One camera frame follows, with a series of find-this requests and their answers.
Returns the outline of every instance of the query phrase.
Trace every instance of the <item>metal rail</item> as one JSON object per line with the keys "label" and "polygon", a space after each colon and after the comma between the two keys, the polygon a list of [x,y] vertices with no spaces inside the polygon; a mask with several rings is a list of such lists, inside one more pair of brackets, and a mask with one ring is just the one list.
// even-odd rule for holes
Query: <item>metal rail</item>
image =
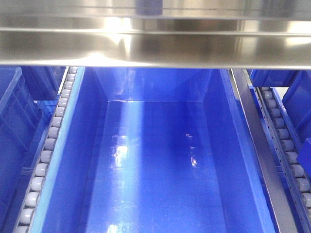
{"label": "metal rail", "polygon": [[0,64],[311,68],[311,1],[3,0]]}
{"label": "metal rail", "polygon": [[280,233],[297,233],[298,229],[248,87],[245,73],[243,70],[231,70],[231,75],[234,79],[234,88],[237,89],[239,94],[247,125],[258,156],[268,198],[272,207],[272,214],[275,219],[275,227]]}

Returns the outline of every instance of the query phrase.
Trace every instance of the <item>blue plastic crate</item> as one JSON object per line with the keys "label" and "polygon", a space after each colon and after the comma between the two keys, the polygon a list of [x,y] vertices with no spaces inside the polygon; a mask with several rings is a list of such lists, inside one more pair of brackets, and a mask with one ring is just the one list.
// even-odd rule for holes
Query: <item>blue plastic crate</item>
{"label": "blue plastic crate", "polygon": [[0,67],[0,226],[41,119],[19,67]]}
{"label": "blue plastic crate", "polygon": [[273,233],[226,70],[79,68],[30,233]]}
{"label": "blue plastic crate", "polygon": [[253,69],[250,78],[253,86],[290,86],[296,70]]}
{"label": "blue plastic crate", "polygon": [[54,100],[65,67],[23,66],[23,76],[34,100]]}
{"label": "blue plastic crate", "polygon": [[311,71],[300,71],[284,95],[286,108],[296,132],[304,143],[311,137]]}

